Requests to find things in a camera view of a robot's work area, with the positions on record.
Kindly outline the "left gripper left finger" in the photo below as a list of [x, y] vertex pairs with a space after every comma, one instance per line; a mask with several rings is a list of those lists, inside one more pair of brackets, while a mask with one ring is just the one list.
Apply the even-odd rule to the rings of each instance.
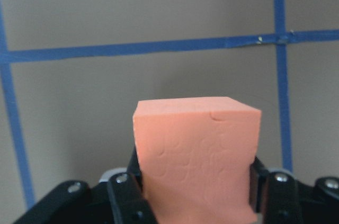
[[149, 202], [142, 194], [142, 174], [137, 153], [127, 167], [110, 169], [99, 179], [105, 183], [114, 223], [156, 223]]

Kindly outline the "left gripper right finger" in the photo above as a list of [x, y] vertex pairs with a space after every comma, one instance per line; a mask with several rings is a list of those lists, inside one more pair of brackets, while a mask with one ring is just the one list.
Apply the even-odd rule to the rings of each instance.
[[255, 158], [250, 166], [249, 204], [262, 223], [303, 223], [296, 179], [284, 169], [268, 169]]

